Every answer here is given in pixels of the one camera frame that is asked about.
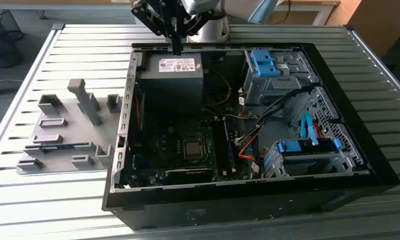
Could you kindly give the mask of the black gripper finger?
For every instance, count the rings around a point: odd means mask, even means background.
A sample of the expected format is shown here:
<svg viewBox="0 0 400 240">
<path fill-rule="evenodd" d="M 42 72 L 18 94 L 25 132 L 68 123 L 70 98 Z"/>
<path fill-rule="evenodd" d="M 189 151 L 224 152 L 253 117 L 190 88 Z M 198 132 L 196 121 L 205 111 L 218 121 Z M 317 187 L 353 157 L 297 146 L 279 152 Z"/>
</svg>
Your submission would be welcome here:
<svg viewBox="0 0 400 240">
<path fill-rule="evenodd" d="M 153 7 L 148 1 L 134 1 L 130 13 L 137 20 L 149 28 L 153 34 L 164 36 L 170 43 L 172 53 L 178 53 L 178 40 L 174 38 L 174 28 L 168 16 L 161 16 L 149 7 Z"/>
<path fill-rule="evenodd" d="M 184 49 L 184 40 L 186 36 L 197 34 L 201 27 L 209 20 L 208 13 L 197 14 L 190 20 L 185 21 L 184 17 L 177 17 L 177 54 L 180 55 Z"/>
</svg>

